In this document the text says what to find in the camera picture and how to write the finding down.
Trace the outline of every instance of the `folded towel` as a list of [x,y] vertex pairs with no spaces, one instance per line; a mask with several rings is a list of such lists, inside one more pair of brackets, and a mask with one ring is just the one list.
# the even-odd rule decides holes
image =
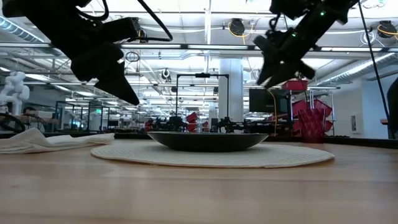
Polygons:
[[27,154],[53,152],[112,143],[114,134],[96,134],[73,138],[69,135],[46,138],[36,128],[29,129],[9,139],[0,139],[0,154]]

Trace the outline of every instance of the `black bowl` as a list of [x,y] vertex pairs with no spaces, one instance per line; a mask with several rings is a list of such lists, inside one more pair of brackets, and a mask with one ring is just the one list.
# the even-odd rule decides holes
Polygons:
[[259,144],[268,134],[148,132],[155,141],[179,151],[232,152]]

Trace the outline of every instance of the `round woven placemat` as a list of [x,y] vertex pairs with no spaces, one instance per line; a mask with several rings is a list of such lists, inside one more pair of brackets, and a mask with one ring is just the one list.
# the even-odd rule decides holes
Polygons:
[[92,149],[91,155],[152,165],[219,168],[293,167],[334,158],[329,152],[308,147],[258,144],[239,152],[184,152],[155,141],[116,141]]

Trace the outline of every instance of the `white robot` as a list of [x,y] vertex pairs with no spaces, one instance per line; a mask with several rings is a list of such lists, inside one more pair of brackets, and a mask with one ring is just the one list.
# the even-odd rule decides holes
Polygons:
[[24,85],[25,73],[11,72],[6,77],[6,85],[0,92],[0,113],[7,113],[7,103],[12,103],[12,114],[20,115],[22,111],[22,100],[28,100],[30,89]]

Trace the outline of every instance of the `white pillar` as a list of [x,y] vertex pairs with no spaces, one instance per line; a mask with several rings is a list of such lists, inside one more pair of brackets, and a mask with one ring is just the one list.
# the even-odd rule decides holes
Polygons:
[[229,117],[234,122],[243,121],[243,68],[241,59],[220,59],[218,72],[229,75],[229,93],[227,93],[228,79],[218,79],[218,111],[219,118],[227,116],[227,98],[229,95]]

